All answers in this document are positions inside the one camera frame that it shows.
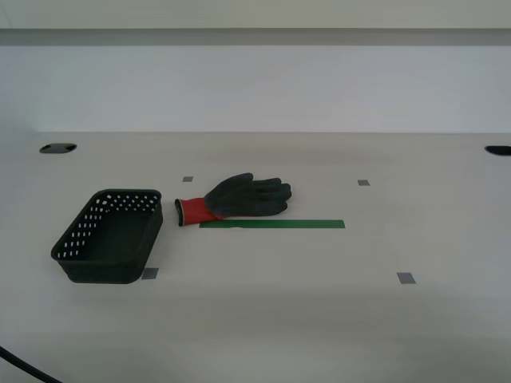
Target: perforated basket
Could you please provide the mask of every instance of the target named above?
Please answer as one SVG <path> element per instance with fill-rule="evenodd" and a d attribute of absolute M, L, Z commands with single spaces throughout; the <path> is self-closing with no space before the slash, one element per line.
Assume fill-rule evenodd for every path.
<path fill-rule="evenodd" d="M 79 283 L 131 283 L 139 279 L 163 215 L 156 190 L 96 193 L 51 251 L 69 279 Z"/>

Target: table surface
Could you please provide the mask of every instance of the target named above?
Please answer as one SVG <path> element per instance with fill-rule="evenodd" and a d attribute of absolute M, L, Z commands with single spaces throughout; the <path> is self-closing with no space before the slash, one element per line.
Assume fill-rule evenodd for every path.
<path fill-rule="evenodd" d="M 0 162 L 0 345 L 66 383 L 508 382 L 511 158 L 489 144 L 511 135 L 33 135 Z M 241 172 L 291 184 L 275 219 L 346 229 L 177 226 L 175 198 Z M 75 284 L 50 258 L 106 188 L 161 192 L 156 279 Z"/>

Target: black cable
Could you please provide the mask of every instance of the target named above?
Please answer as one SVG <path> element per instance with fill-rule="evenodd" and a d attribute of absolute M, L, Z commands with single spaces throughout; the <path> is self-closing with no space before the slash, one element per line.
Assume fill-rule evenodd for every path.
<path fill-rule="evenodd" d="M 25 371 L 40 381 L 44 381 L 45 383 L 62 383 L 61 381 L 52 378 L 50 375 L 46 375 L 42 371 L 39 371 L 25 361 L 22 361 L 19 357 L 13 355 L 3 347 L 0 347 L 0 357 L 8 361 L 11 365 L 18 367 L 21 371 Z"/>

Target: glove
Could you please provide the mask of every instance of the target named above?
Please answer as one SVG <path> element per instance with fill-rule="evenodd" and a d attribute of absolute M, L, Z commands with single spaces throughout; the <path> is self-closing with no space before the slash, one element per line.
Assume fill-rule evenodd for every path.
<path fill-rule="evenodd" d="M 204 198 L 176 199 L 179 226 L 234 216 L 263 217 L 287 209 L 291 186 L 280 178 L 254 181 L 251 173 L 222 181 Z"/>

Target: green strip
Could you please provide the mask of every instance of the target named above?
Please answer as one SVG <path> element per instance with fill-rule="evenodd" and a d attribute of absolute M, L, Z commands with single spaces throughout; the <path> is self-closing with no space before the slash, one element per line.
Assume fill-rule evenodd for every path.
<path fill-rule="evenodd" d="M 224 219 L 202 222 L 200 227 L 209 229 L 344 229 L 341 219 Z"/>

